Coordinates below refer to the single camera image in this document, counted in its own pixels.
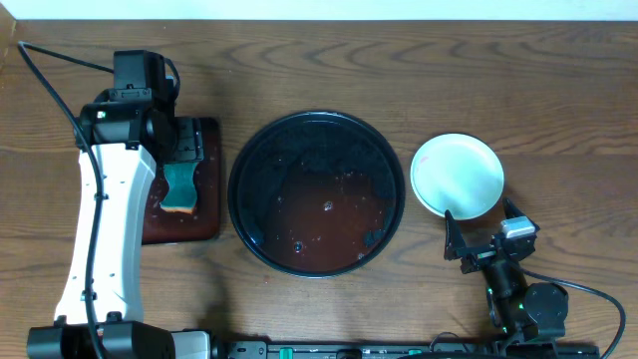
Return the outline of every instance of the white paper plate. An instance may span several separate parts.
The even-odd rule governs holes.
[[[412,189],[431,212],[472,219],[492,208],[504,186],[498,157],[471,136],[437,136],[421,146],[410,168]]]

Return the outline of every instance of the brown liquid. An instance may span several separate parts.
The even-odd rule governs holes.
[[[269,206],[260,248],[295,270],[343,269],[385,238],[384,218],[393,204],[374,196],[372,181],[363,174],[317,175],[297,168]]]

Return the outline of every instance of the white wall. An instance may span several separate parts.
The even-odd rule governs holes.
[[[633,20],[638,0],[0,0],[22,19]]]

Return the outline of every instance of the wire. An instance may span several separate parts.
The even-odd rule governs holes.
[[[37,51],[37,52],[45,54],[45,55],[52,56],[54,58],[62,59],[62,60],[68,61],[68,62],[72,62],[74,64],[86,66],[88,68],[92,68],[92,69],[96,69],[96,70],[100,70],[100,71],[105,71],[105,72],[113,74],[113,69],[110,69],[108,67],[92,64],[92,63],[89,63],[89,62],[86,62],[86,61],[82,61],[82,60],[78,60],[78,59],[69,57],[67,55],[62,55],[62,54],[59,54],[59,53],[56,53],[56,52],[41,48],[39,46],[35,46],[35,45],[32,45],[32,44],[29,44],[29,43],[24,42],[24,41],[19,41],[18,42],[18,48],[27,48],[27,49],[30,49],[30,50],[33,50],[33,51]]]
[[[502,346],[500,347],[498,354],[505,356],[507,354],[507,347],[511,345],[511,343],[513,343],[514,340],[516,340],[516,336],[514,334],[510,335],[507,339],[505,339],[502,342]]]
[[[622,307],[622,304],[620,304],[620,302],[618,300],[616,300],[616,298],[614,298],[611,295],[609,295],[609,294],[607,294],[605,292],[602,292],[600,290],[596,290],[596,289],[593,289],[593,288],[586,287],[584,285],[572,283],[570,281],[566,281],[566,280],[557,279],[557,278],[553,278],[553,277],[550,277],[550,276],[534,273],[534,272],[531,272],[531,271],[529,271],[527,269],[524,269],[523,267],[520,266],[520,264],[516,263],[513,259],[511,259],[511,257],[509,256],[509,254],[507,252],[505,252],[505,251],[503,251],[503,252],[505,253],[504,257],[505,257],[505,260],[507,261],[507,263],[512,268],[520,271],[521,273],[523,273],[523,274],[525,274],[527,276],[530,276],[530,277],[536,278],[536,279],[540,279],[540,280],[544,280],[544,281],[547,281],[547,282],[550,282],[550,283],[564,285],[566,287],[582,290],[582,291],[584,291],[586,293],[597,295],[597,296],[599,296],[601,298],[607,299],[613,305],[615,305],[616,308],[618,308],[618,313],[620,314],[620,324],[618,325],[618,331],[616,332],[616,335],[614,336],[614,339],[611,341],[611,344],[609,344],[609,347],[607,348],[607,350],[605,350],[605,353],[600,357],[600,359],[609,358],[609,356],[614,351],[614,349],[616,349],[616,346],[620,342],[620,339],[622,338],[622,334],[625,331],[625,322],[627,321],[627,316],[625,314],[625,309]]]
[[[71,110],[69,110],[69,107],[64,103],[60,95],[58,95],[58,93],[51,86],[51,84],[49,84],[49,81],[47,81],[44,75],[42,75],[40,70],[38,70],[36,65],[33,63],[33,60],[31,60],[31,57],[29,56],[26,49],[37,51],[46,55],[53,56],[58,59],[70,61],[74,64],[87,66],[97,70],[102,70],[102,71],[106,71],[110,73],[113,73],[113,70],[106,68],[104,66],[91,64],[88,62],[70,58],[65,55],[54,53],[52,51],[45,50],[37,46],[33,46],[23,41],[18,42],[18,50],[20,51],[20,55],[22,55],[22,58],[24,59],[24,61],[27,63],[27,66],[29,66],[29,68],[31,69],[33,74],[36,76],[36,78],[38,78],[42,86],[44,86],[44,88],[47,89],[47,91],[49,92],[49,95],[51,95],[51,97],[58,104],[60,109],[62,109],[62,112],[65,114],[67,119],[69,119],[69,122],[73,126],[73,129],[75,130],[76,135],[80,139],[80,142],[82,143],[84,150],[89,156],[89,161],[91,162],[91,167],[93,168],[93,174],[96,177],[96,195],[95,195],[96,209],[93,215],[93,225],[91,227],[91,236],[89,239],[89,252],[87,254],[87,268],[85,273],[85,292],[84,292],[85,296],[84,297],[85,297],[85,306],[87,309],[87,325],[89,327],[91,343],[93,345],[93,348],[98,358],[103,359],[105,358],[104,348],[102,347],[102,344],[100,343],[100,339],[98,338],[98,328],[96,326],[95,307],[93,303],[93,265],[94,265],[95,257],[96,257],[98,231],[100,229],[100,216],[102,214],[102,201],[104,199],[103,179],[100,173],[100,167],[98,166],[98,161],[96,160],[96,157],[93,151],[91,150],[91,146],[89,145],[89,141],[87,139],[86,134],[82,131],[80,124],[78,124],[78,121],[73,116],[73,113],[71,112]]]
[[[175,67],[175,65],[172,63],[170,59],[163,58],[163,60],[170,67],[172,74],[175,75],[175,87],[172,91],[172,99],[171,99],[172,102],[175,102],[175,100],[177,100],[177,96],[179,96],[179,88],[181,86],[181,80],[179,79],[179,72],[177,71],[177,68]]]
[[[457,338],[461,339],[461,337],[453,332],[442,332],[439,333],[439,335],[437,335],[435,337],[435,339],[432,341],[432,343],[430,343],[430,352],[434,352],[435,351],[435,345],[437,345],[437,342],[439,341],[439,339],[441,339],[442,336],[444,335],[453,335],[456,336]],[[470,353],[470,349],[468,349],[468,347],[466,346],[465,343],[461,343],[461,345],[463,345],[463,348],[466,349],[466,353]]]

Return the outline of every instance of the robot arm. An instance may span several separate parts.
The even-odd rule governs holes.
[[[156,175],[156,161],[144,148],[127,150],[125,144],[93,146],[104,178],[98,246],[94,264],[96,322],[108,316],[144,321],[140,296],[140,249],[142,224],[149,188]],[[84,276],[91,223],[95,210],[95,177],[86,153],[80,154],[82,201],[71,271],[54,319],[86,324]]]
[[[50,54],[29,44],[26,47]],[[35,68],[24,52],[23,55]],[[193,145],[198,126],[189,126],[198,125],[198,119],[174,116],[179,83],[177,80],[174,84],[165,75],[164,60],[178,78],[172,63],[159,54],[116,52],[115,87],[82,109],[81,134],[75,133],[77,145],[87,150],[84,141],[88,143],[104,184],[92,292],[85,292],[85,273],[97,184],[89,154],[82,152],[82,200],[73,262],[53,326],[29,331],[27,354],[31,358],[95,357],[97,349],[90,334],[96,332],[97,345],[104,348],[107,357],[210,358],[207,332],[170,333],[143,324],[140,250],[145,208],[156,168],[158,164],[200,161],[202,151]],[[93,320],[87,317],[85,301],[91,298],[87,295],[93,298]],[[97,327],[90,327],[91,322]]]

